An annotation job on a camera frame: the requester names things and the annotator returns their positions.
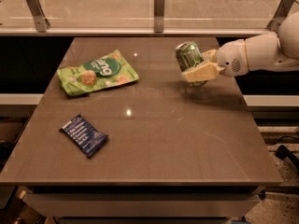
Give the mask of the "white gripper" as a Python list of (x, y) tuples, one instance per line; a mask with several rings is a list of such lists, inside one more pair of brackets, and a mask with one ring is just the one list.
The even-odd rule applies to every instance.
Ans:
[(227, 77), (238, 77), (249, 72), (244, 39), (225, 43), (218, 50), (205, 51), (202, 56), (210, 62), (200, 63), (182, 72), (182, 78), (186, 82), (207, 81), (220, 73)]

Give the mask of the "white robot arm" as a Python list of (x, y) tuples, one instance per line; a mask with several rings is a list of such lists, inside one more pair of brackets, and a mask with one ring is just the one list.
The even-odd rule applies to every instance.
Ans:
[(204, 53), (204, 60), (182, 72), (188, 82), (203, 82), (217, 75), (243, 76), (251, 71), (299, 70), (299, 13), (288, 16), (278, 28), (246, 39), (225, 43)]

